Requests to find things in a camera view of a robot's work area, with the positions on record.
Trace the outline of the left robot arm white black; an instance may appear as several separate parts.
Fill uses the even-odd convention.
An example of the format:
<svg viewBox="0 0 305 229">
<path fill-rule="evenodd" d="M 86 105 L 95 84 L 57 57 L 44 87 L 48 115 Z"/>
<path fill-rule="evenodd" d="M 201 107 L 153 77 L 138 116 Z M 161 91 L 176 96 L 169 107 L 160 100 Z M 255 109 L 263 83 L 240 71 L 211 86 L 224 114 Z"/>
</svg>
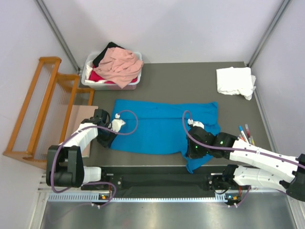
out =
<svg viewBox="0 0 305 229">
<path fill-rule="evenodd" d="M 94 115 L 84 119 L 79 128 L 60 145 L 52 145 L 47 152 L 46 183 L 55 187 L 80 187 L 92 183 L 97 189 L 108 184 L 108 178 L 102 167 L 85 167 L 82 152 L 91 141 L 96 139 L 104 148 L 109 148 L 116 134 L 96 128 L 112 129 L 110 115 L 102 109 L 96 109 Z"/>
</svg>

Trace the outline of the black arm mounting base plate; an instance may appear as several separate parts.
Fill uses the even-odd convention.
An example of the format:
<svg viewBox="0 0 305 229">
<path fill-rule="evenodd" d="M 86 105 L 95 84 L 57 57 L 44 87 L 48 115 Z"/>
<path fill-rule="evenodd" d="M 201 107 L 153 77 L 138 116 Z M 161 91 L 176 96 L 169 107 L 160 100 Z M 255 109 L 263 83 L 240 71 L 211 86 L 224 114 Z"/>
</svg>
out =
<svg viewBox="0 0 305 229">
<path fill-rule="evenodd" d="M 131 187 L 198 187 L 201 190 L 237 190 L 247 185 L 233 181 L 237 165 L 203 166 L 193 173 L 185 167 L 102 167 L 98 181 L 112 182 L 118 190 Z"/>
</svg>

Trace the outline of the blue t shirt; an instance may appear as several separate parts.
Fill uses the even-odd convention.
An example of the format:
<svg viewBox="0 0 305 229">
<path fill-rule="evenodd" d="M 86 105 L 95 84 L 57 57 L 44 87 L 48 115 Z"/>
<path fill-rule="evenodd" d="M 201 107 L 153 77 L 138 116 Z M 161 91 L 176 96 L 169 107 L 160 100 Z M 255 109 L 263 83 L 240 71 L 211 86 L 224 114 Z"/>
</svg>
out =
<svg viewBox="0 0 305 229">
<path fill-rule="evenodd" d="M 185 110 L 191 112 L 182 118 Z M 126 124 L 111 144 L 111 149 L 149 154 L 169 155 L 180 152 L 186 156 L 187 139 L 182 123 L 191 116 L 203 123 L 207 132 L 216 135 L 218 104 L 164 104 L 118 99 L 112 113 L 119 114 Z"/>
</svg>

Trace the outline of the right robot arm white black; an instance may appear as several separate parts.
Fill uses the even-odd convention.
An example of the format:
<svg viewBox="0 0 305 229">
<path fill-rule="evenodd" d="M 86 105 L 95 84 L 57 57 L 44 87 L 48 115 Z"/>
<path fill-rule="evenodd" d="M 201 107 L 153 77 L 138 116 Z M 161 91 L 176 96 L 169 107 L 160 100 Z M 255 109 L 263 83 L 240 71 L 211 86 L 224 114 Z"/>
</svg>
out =
<svg viewBox="0 0 305 229">
<path fill-rule="evenodd" d="M 228 165 L 223 171 L 221 182 L 225 188 L 257 186 L 272 188 L 288 196 L 305 199 L 305 156 L 285 156 L 254 146 L 228 134 L 213 135 L 199 122 L 189 125 L 187 132 L 187 157 L 199 159 L 205 156 L 225 158 L 247 164 Z"/>
</svg>

